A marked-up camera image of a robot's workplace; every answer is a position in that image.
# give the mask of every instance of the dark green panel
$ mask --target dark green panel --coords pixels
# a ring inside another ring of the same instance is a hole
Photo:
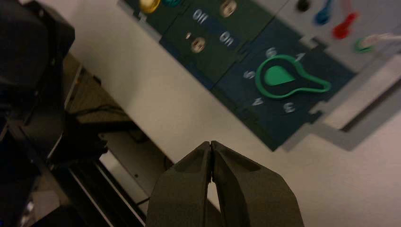
[[[146,22],[163,35],[174,22],[175,18],[179,14],[184,13],[188,8],[187,2],[189,1],[182,2],[175,7],[166,6],[161,2],[155,12],[146,15]]]
[[[243,58],[238,53],[242,46],[253,40],[272,18],[249,0],[237,1],[237,9],[224,18],[220,15],[221,3],[218,0],[193,2],[162,38],[163,43],[171,45],[169,49],[175,50],[183,65],[193,64],[212,83]],[[192,39],[186,39],[187,33],[192,34]],[[197,37],[204,38],[206,45],[202,52],[193,53],[191,43]]]
[[[272,150],[305,123],[316,121],[322,112],[310,110],[327,102],[355,75],[327,55],[323,44],[311,50],[300,38],[280,20],[271,21],[249,45],[244,60],[235,63],[211,91]],[[275,80],[266,78],[272,69]]]

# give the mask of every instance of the table surface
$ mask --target table surface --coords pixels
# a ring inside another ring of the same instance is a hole
[[[305,226],[401,224],[401,114],[351,152],[310,134],[273,153],[117,0],[42,1],[75,27],[72,54],[174,162],[217,140],[282,175]],[[208,197],[218,204],[212,184]]]

